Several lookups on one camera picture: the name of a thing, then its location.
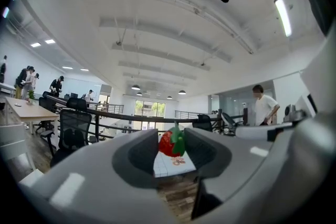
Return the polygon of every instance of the fluorescent light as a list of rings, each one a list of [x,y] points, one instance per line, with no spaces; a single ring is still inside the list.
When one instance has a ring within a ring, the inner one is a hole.
[[[8,7],[5,7],[4,12],[2,12],[2,16],[3,16],[4,18],[6,18],[8,12],[9,12],[9,8],[8,8]]]
[[[289,37],[292,34],[292,29],[290,27],[290,22],[284,0],[274,0],[274,3],[278,8],[278,12],[280,14],[282,24],[284,26],[283,28],[285,29],[286,37]]]
[[[33,48],[36,48],[36,47],[38,47],[38,46],[41,46],[41,44],[40,44],[40,43],[34,43],[34,44],[31,44],[31,46],[32,46]]]
[[[139,91],[139,90],[140,90],[140,87],[139,87],[139,85],[136,85],[136,84],[135,84],[135,85],[132,86],[132,89],[133,89],[133,90],[137,90],[137,91]]]
[[[53,43],[56,43],[53,39],[48,39],[46,40],[46,43],[47,44],[53,44]]]

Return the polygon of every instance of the desk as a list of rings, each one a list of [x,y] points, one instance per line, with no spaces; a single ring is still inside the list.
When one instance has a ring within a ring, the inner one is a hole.
[[[14,97],[14,92],[15,92],[15,88],[11,85],[8,84],[4,84],[4,83],[0,83],[0,89],[6,89],[9,90],[11,93],[10,97]]]
[[[8,125],[8,109],[9,107],[20,121],[30,123],[30,132],[33,134],[33,121],[54,121],[55,138],[52,144],[58,149],[58,115],[46,110],[42,106],[28,104],[28,101],[6,97],[6,125]]]

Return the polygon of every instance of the table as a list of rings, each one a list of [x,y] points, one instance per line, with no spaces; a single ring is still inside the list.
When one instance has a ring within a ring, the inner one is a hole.
[[[28,104],[28,101],[6,97],[5,117],[8,125],[8,110],[11,108],[13,113],[22,121],[30,123],[30,132],[33,134],[33,121],[54,121],[55,138],[51,140],[52,144],[58,149],[58,118],[59,115],[46,110],[42,106]]]
[[[0,83],[0,89],[6,89],[9,90],[11,93],[10,97],[14,97],[14,92],[15,92],[15,87],[8,85],[8,84],[4,84],[4,83]]]

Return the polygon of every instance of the green plant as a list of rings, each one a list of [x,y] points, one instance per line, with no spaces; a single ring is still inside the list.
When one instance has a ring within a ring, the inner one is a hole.
[[[28,97],[29,97],[29,99],[35,99],[34,91],[33,90],[29,90],[28,91]]]

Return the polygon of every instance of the wooden floor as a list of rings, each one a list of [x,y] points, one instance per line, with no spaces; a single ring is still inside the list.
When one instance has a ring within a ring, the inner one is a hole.
[[[19,123],[13,114],[9,114],[8,122]],[[0,111],[0,125],[4,124],[5,112]],[[29,130],[26,131],[26,142],[36,168],[45,174],[50,170],[49,163],[51,161],[51,153],[47,143],[39,135],[31,135]],[[24,155],[9,160],[7,164],[17,182],[32,172]],[[191,218],[198,185],[194,183],[196,176],[197,172],[191,172],[184,175],[157,178],[159,197],[167,203],[172,214],[181,223],[187,223]]]

